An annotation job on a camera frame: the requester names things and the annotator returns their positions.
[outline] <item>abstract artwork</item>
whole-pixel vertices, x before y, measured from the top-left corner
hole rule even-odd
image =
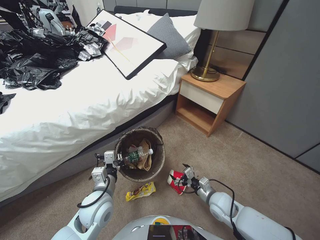
[[[101,11],[88,26],[110,42],[103,50],[126,79],[131,79],[167,46],[126,21]]]

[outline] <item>gray pillow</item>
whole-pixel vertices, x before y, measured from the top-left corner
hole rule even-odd
[[[158,59],[175,59],[191,51],[186,40],[173,26],[168,13],[160,18],[147,33],[167,45],[167,48],[156,57]]]

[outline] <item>gold lamp base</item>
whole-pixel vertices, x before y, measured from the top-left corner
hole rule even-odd
[[[214,82],[220,78],[220,74],[213,68],[208,68],[208,70],[205,72],[204,67],[198,66],[191,70],[191,76],[204,82]]]

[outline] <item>woven wastebasket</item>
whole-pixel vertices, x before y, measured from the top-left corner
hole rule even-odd
[[[124,156],[127,154],[127,148],[132,144],[138,146],[144,139],[148,139],[153,149],[152,164],[149,171],[140,169],[125,169],[121,168],[119,172],[127,179],[133,182],[147,182],[154,178],[162,169],[165,160],[165,150],[162,137],[156,128],[139,127],[129,130],[122,134],[115,146],[116,154],[122,152]]]

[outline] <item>carpet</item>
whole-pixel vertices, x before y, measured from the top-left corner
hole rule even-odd
[[[190,221],[223,239],[235,239],[232,229],[217,221],[195,194],[178,194],[167,184],[171,169],[193,165],[196,175],[215,178],[235,191],[235,199],[303,239],[319,239],[320,176],[228,123],[207,138],[171,115],[159,128],[166,149],[165,165],[154,178],[157,192],[132,202],[128,191],[139,187],[118,174],[115,212],[99,240],[112,239],[129,221],[147,215],[169,215]],[[27,194],[0,209],[0,239],[50,239],[77,212],[77,203],[93,187],[92,168]],[[217,191],[231,194],[218,183]]]

